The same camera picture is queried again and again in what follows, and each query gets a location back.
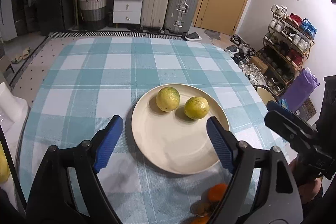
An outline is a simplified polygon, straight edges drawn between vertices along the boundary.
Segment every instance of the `hand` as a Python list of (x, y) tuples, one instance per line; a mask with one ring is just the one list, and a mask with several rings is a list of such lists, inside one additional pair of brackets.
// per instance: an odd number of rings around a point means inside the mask
[[(296, 167), (296, 158), (292, 160), (292, 162), (289, 164), (289, 168), (293, 172)], [(312, 201), (314, 197), (318, 194), (321, 188), (321, 178), (317, 178), (311, 182), (308, 182), (304, 185), (301, 185), (299, 189), (299, 194), (301, 197), (302, 204), (308, 203), (309, 201)]]

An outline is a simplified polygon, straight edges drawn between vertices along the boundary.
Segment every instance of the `purple bag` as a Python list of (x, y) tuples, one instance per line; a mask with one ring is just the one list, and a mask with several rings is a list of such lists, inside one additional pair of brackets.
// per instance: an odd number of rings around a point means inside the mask
[(289, 110), (295, 112), (319, 85), (318, 79), (312, 75), (310, 69), (303, 69), (280, 100), (286, 99)]

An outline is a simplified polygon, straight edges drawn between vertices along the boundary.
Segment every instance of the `cardboard box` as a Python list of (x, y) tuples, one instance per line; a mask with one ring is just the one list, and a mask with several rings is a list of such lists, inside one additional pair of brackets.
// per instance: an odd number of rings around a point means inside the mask
[(257, 56), (252, 56), (248, 64), (255, 64), (263, 75), (268, 69), (268, 66)]

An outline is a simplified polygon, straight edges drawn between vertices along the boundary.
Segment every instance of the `orange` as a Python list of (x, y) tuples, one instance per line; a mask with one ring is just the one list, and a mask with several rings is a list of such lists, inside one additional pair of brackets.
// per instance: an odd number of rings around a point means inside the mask
[(206, 224), (209, 220), (208, 216), (197, 217), (190, 224)]
[(213, 187), (211, 187), (208, 191), (208, 200), (211, 202), (218, 202), (220, 201), (227, 189), (227, 184), (219, 183)]

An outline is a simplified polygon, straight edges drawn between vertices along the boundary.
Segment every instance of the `silver suitcase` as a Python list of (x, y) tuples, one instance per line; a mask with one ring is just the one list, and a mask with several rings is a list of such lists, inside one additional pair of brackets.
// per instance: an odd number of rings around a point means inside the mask
[(198, 0), (169, 0), (164, 23), (165, 33), (188, 32)]
[(162, 29), (168, 0), (143, 0), (140, 26)]

